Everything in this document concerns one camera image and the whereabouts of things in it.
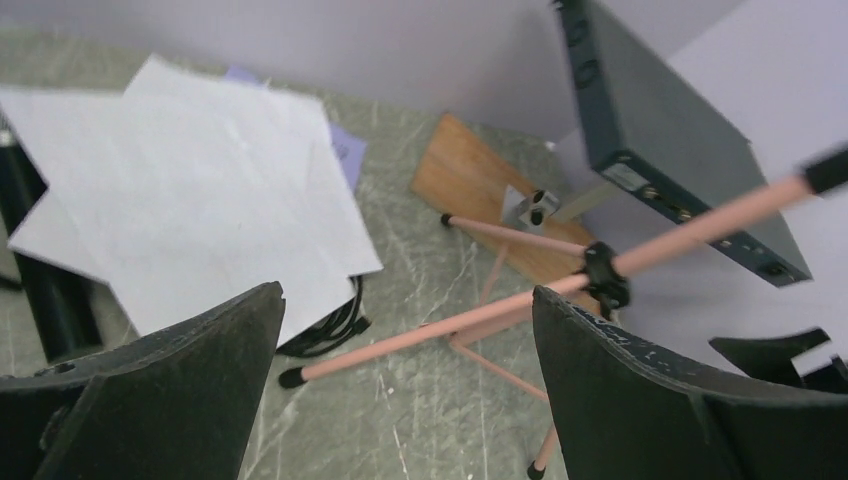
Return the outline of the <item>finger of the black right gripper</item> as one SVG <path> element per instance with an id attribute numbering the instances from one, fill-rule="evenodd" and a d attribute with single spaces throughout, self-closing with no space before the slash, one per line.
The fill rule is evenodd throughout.
<path id="1" fill-rule="evenodd" d="M 792 360 L 829 341 L 830 337 L 816 327 L 776 338 L 714 337 L 709 345 L 751 378 L 804 388 L 804 380 Z"/>

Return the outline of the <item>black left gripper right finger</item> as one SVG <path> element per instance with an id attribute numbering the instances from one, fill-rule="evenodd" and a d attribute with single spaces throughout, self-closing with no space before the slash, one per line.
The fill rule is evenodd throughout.
<path id="1" fill-rule="evenodd" d="M 699 363 L 545 288 L 533 332 L 572 479 L 843 479 L 847 366 L 797 388 Z"/>

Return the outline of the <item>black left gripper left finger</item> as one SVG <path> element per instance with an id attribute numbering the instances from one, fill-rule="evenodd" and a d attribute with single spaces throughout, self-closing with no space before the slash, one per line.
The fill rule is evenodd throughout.
<path id="1" fill-rule="evenodd" d="M 110 351 L 1 380 L 5 479 L 235 479 L 286 303 L 260 284 Z"/>

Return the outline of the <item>pink tripod music stand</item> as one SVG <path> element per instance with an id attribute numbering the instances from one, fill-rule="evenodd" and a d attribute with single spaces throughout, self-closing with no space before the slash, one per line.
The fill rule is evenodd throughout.
<path id="1" fill-rule="evenodd" d="M 628 279 L 631 275 L 653 268 L 701 245 L 719 240 L 786 207 L 814 196 L 823 196 L 843 186 L 846 181 L 847 152 L 845 149 L 839 149 L 809 163 L 797 174 L 775 184 L 755 189 L 624 254 L 616 254 L 609 246 L 601 242 L 591 244 L 584 249 L 582 269 L 541 287 L 556 292 L 568 302 L 570 302 L 571 294 L 584 291 L 604 306 L 625 306 L 630 298 Z M 531 319 L 533 322 L 534 290 L 478 307 L 331 360 L 308 367 L 289 369 L 280 375 L 279 383 L 283 388 L 293 389 L 311 380 L 470 327 L 524 319 Z M 553 446 L 560 447 L 554 421 L 542 449 L 529 467 L 530 478 L 542 477 L 546 460 Z"/>

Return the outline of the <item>black silver handheld microphone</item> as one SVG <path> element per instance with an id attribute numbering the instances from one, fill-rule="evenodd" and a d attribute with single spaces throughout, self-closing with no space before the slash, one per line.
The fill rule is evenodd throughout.
<path id="1" fill-rule="evenodd" d="M 2 120 L 1 217 L 7 234 L 22 225 L 46 191 L 11 127 Z M 25 293 L 46 360 L 58 363 L 101 349 L 89 282 L 28 254 L 15 253 L 13 257 L 20 278 L 3 276 L 1 287 Z"/>

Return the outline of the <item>grey paper sheet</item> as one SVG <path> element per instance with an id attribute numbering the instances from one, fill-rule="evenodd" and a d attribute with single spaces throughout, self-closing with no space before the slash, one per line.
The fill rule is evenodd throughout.
<path id="1" fill-rule="evenodd" d="M 383 267 L 330 145 L 271 108 L 5 88 L 1 110 L 142 335 L 276 282 L 286 341 Z"/>

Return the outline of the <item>blue sheet music page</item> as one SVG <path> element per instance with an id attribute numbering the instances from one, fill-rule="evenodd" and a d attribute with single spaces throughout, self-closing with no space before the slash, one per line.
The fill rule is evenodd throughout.
<path id="1" fill-rule="evenodd" d="M 252 72 L 237 66 L 230 66 L 224 77 L 233 81 L 262 85 L 264 88 L 269 88 L 271 83 L 270 78 L 260 79 Z M 337 123 L 330 122 L 328 129 L 335 155 L 342 167 L 345 179 L 350 190 L 355 192 L 367 150 L 367 142 L 352 135 Z"/>

